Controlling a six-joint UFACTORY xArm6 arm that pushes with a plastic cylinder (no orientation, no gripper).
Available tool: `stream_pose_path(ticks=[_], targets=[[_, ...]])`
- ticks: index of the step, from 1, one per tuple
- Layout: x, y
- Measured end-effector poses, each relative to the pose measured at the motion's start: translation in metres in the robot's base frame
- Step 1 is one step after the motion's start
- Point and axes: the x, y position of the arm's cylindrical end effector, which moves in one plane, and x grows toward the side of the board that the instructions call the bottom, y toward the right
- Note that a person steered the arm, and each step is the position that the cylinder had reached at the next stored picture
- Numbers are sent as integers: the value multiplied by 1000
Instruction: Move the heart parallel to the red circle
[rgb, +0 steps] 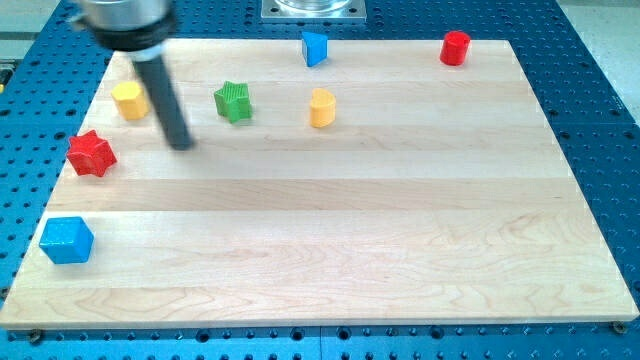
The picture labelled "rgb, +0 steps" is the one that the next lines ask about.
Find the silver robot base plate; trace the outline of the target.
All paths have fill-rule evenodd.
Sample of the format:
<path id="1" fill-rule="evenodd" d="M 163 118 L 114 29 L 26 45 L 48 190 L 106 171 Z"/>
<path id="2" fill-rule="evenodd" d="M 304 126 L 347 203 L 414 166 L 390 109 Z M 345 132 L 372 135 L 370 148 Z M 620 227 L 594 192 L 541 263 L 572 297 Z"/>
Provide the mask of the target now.
<path id="1" fill-rule="evenodd" d="M 262 20 L 269 23 L 367 19 L 365 0 L 262 0 L 260 12 Z"/>

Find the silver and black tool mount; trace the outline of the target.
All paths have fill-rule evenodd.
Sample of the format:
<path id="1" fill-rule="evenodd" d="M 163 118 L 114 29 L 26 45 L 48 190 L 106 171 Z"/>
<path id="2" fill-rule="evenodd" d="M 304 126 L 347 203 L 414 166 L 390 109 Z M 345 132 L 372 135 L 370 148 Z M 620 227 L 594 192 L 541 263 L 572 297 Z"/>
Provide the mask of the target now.
<path id="1" fill-rule="evenodd" d="M 163 43 L 176 29 L 169 0 L 77 0 L 80 11 L 69 23 L 88 30 L 97 43 L 124 52 L 134 62 L 148 62 L 162 54 Z"/>

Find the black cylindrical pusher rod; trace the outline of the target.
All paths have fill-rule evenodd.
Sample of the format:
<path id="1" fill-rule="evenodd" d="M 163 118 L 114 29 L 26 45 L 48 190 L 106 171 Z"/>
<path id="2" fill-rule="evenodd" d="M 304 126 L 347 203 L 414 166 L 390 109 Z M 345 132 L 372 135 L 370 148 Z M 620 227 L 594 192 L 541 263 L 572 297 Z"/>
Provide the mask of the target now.
<path id="1" fill-rule="evenodd" d="M 193 140 L 161 55 L 147 61 L 134 61 L 155 110 L 167 144 L 174 150 L 188 150 Z"/>

